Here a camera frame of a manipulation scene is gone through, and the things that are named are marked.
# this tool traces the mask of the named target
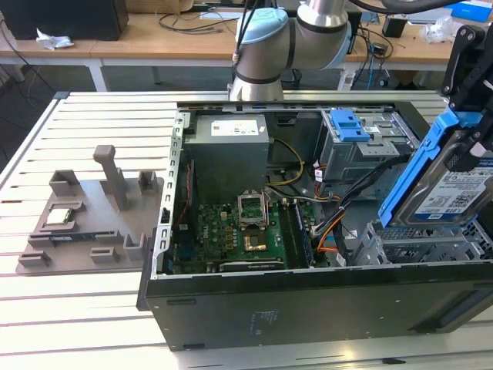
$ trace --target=motherboard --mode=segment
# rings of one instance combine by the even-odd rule
[[[246,200],[198,206],[195,230],[176,247],[176,273],[283,270],[313,263],[307,231],[316,219],[310,203]]]

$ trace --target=green motherboard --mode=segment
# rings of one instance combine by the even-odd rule
[[[181,274],[215,272],[213,264],[234,261],[277,261],[287,268],[283,232],[277,203],[269,205],[267,226],[244,228],[240,226],[237,203],[201,204],[198,210],[193,243],[178,246],[177,266]],[[315,222],[314,210],[309,203],[300,204],[304,226],[309,230]],[[262,215],[259,204],[243,204],[243,217]]]

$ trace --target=aluminum extrusion table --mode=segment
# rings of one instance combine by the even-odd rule
[[[51,101],[0,176],[0,368],[387,367],[382,358],[406,361],[402,370],[491,368],[493,309],[448,335],[171,352],[152,314],[135,308],[139,272],[15,275],[54,170],[99,179],[92,152],[97,144],[113,144],[126,177],[141,169],[159,175],[176,102],[225,99],[224,92],[79,92]],[[428,121],[445,107],[433,92],[287,92],[286,99],[411,101]]]

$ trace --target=wooden desk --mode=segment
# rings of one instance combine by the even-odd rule
[[[174,17],[164,20],[172,25]],[[208,25],[218,20],[194,19],[178,21],[177,28],[189,29]],[[236,21],[229,22],[236,31]],[[221,33],[208,35],[185,35],[161,27],[154,14],[131,14],[129,24],[118,41],[98,41],[91,49],[96,58],[139,59],[224,59],[231,61],[235,47],[234,35],[225,25],[216,25]]]
[[[179,21],[176,27],[190,28],[205,25],[216,20],[195,19]],[[236,31],[236,22],[228,23]],[[35,41],[16,41],[10,35],[12,44],[34,65],[79,65],[89,68],[97,91],[108,91],[101,68],[103,66],[150,66],[153,67],[154,79],[160,80],[159,66],[231,66],[231,55],[235,40],[232,32],[225,25],[216,25],[221,33],[209,35],[184,35],[159,26],[154,14],[131,14],[129,24],[121,39],[115,42],[95,40],[75,40],[75,46],[57,49],[54,52],[43,49]],[[381,25],[369,25],[375,32],[381,31]],[[424,71],[444,71],[451,53],[451,42],[428,45],[419,35],[422,26],[406,25],[404,34],[399,39],[391,39],[394,53],[385,62],[386,69],[409,69]],[[376,35],[372,41],[379,40]],[[352,54],[348,55],[340,66],[341,84],[339,89],[348,89],[344,81],[354,76],[367,57],[364,40],[357,38]],[[5,40],[0,38],[0,63],[23,64]]]

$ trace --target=blue cable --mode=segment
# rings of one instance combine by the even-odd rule
[[[370,86],[371,86],[371,80],[373,79],[373,61],[374,61],[374,58],[375,58],[375,55],[374,55],[374,53],[373,53],[373,44],[370,44],[370,50],[371,50],[370,79],[368,80],[367,90],[369,90],[369,89],[370,89]]]

